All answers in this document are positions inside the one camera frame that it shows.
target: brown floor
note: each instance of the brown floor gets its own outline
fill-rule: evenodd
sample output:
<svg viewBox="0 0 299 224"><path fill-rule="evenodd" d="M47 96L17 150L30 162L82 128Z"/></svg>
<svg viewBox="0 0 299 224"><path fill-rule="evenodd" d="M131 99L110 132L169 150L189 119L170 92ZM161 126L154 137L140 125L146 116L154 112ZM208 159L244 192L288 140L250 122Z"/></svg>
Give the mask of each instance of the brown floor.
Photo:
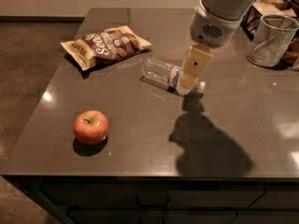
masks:
<svg viewBox="0 0 299 224"><path fill-rule="evenodd" d="M79 22L0 22L0 173ZM1 224L59 224L0 176Z"/></svg>

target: clear water bottle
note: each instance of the clear water bottle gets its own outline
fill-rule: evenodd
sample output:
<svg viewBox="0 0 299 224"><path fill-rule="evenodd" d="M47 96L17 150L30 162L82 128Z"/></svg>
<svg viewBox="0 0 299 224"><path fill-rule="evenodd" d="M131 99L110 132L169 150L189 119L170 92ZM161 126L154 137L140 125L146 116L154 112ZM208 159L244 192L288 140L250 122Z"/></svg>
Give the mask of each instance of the clear water bottle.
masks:
<svg viewBox="0 0 299 224"><path fill-rule="evenodd" d="M166 63L164 61L147 58L142 64L142 75L146 77L151 84L159 87L159 85L172 87L177 89L178 77L182 68L172 63ZM202 92L206 83L197 80L190 91Z"/></svg>

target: apple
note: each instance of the apple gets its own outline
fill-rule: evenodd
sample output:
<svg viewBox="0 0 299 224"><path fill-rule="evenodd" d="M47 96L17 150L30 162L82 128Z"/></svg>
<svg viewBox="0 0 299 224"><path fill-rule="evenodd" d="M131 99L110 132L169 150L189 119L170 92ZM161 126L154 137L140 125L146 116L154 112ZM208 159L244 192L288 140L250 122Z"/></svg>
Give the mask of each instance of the apple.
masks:
<svg viewBox="0 0 299 224"><path fill-rule="evenodd" d="M98 145L106 139L109 129L107 117L96 110L79 114L74 122L76 138L85 145Z"/></svg>

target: speaker grille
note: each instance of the speaker grille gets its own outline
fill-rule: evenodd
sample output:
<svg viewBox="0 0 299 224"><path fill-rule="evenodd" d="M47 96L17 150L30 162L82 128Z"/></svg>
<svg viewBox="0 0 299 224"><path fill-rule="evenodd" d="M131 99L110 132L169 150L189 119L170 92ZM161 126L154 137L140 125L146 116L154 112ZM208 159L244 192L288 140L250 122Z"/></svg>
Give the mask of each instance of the speaker grille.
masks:
<svg viewBox="0 0 299 224"><path fill-rule="evenodd" d="M211 24L204 25L203 31L204 31L205 35L212 37L212 38L218 38L218 37L222 36L222 30L219 27L213 26Z"/></svg>

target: snack package in basket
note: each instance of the snack package in basket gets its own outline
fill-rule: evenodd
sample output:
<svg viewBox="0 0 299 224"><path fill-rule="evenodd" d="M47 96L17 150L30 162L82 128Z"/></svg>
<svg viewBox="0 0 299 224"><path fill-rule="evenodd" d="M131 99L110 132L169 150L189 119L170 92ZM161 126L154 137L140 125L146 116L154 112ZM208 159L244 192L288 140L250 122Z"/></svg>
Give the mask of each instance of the snack package in basket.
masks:
<svg viewBox="0 0 299 224"><path fill-rule="evenodd" d="M61 43L83 71L96 65L121 61L151 47L151 43L121 26Z"/></svg>

